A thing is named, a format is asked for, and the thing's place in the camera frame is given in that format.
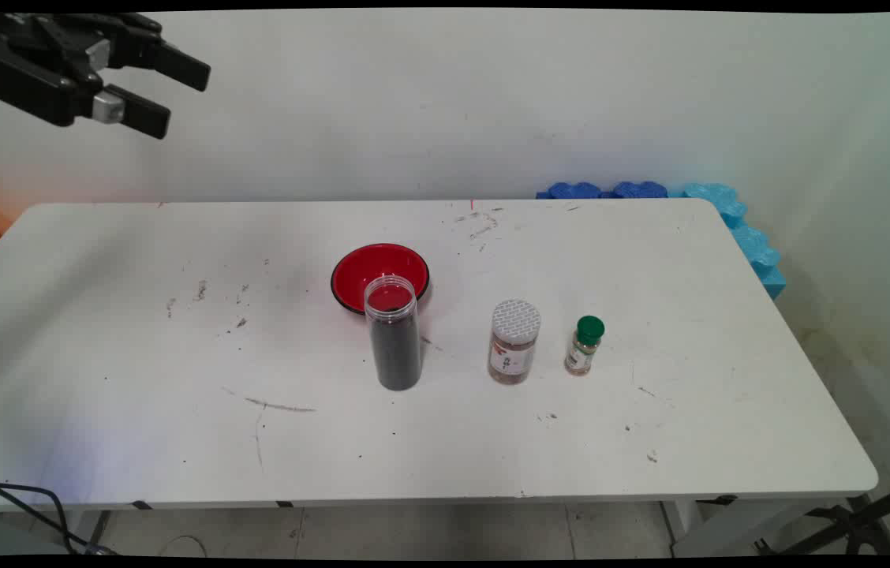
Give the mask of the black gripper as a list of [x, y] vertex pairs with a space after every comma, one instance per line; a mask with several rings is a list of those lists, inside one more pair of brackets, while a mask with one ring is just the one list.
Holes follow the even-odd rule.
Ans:
[[210, 65], [163, 38], [139, 13], [0, 12], [0, 100], [52, 125], [76, 118], [123, 125], [163, 140], [170, 109], [117, 85], [102, 69], [152, 69], [204, 92]]

